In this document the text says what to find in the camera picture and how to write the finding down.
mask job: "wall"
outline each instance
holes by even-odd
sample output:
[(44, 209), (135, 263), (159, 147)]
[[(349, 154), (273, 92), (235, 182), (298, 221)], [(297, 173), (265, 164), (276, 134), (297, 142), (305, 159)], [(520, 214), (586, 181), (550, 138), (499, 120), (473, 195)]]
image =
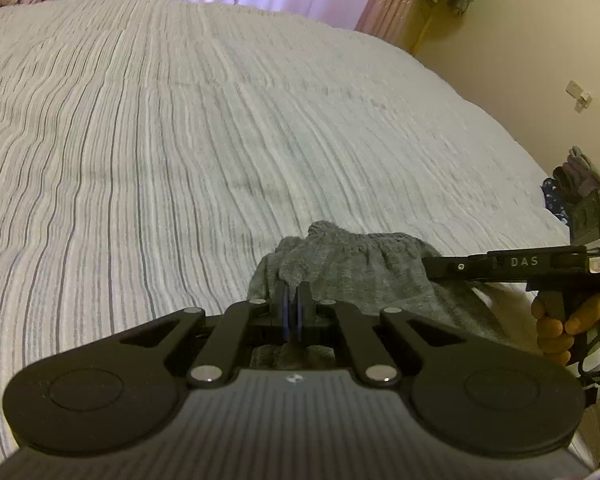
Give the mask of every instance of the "wall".
[[(547, 173), (580, 146), (600, 169), (600, 0), (439, 4), (418, 59), (499, 120)], [(594, 100), (579, 114), (575, 80)]]

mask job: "gray gripper base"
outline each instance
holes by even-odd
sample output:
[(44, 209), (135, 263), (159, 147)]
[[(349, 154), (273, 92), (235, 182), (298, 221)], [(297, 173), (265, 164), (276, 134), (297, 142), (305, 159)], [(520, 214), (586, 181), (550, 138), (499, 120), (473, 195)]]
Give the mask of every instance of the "gray gripper base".
[(395, 392), (360, 386), (346, 370), (242, 370), (228, 386), (195, 390), (165, 429), (132, 448), (92, 458), (24, 448), (0, 466), (0, 480), (553, 480), (587, 473), (566, 449), (524, 460), (457, 450), (421, 428)]

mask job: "black cable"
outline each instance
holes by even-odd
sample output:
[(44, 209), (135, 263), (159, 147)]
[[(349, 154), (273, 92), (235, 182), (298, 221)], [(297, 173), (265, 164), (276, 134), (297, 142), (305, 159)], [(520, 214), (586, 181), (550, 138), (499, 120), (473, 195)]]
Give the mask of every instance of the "black cable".
[(591, 352), (591, 350), (598, 343), (600, 343), (600, 333), (597, 336), (595, 336), (595, 338), (593, 338), (591, 343), (589, 343), (587, 345), (586, 350), (583, 352), (582, 359), (580, 359), (580, 361), (578, 362), (578, 373), (580, 374), (581, 377), (584, 377), (584, 378), (588, 379), (589, 381), (591, 381), (592, 383), (595, 383), (598, 386), (600, 386), (600, 382), (598, 380), (596, 380), (591, 374), (589, 374), (589, 372), (584, 371), (584, 359), (586, 359), (587, 355), (589, 355), (589, 352)]

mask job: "person's arm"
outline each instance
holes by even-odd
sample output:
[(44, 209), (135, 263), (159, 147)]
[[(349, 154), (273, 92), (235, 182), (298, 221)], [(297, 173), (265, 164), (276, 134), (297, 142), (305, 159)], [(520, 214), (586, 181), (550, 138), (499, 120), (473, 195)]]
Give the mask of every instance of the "person's arm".
[(600, 293), (585, 301), (566, 323), (548, 317), (546, 302), (551, 296), (540, 292), (531, 304), (531, 314), (538, 320), (538, 346), (545, 357), (564, 366), (571, 358), (573, 336), (586, 332), (600, 321)]

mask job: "bed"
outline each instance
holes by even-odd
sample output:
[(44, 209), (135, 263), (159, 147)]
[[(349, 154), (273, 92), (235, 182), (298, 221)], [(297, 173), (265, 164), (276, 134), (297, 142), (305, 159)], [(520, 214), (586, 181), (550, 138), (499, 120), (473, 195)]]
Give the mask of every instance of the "bed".
[[(313, 221), (447, 255), (567, 243), (545, 177), (483, 110), (358, 32), (174, 0), (0, 9), (0, 398), (56, 352), (221, 313)], [(533, 351), (520, 290), (483, 297)], [(0, 461), (14, 448), (0, 407)]]

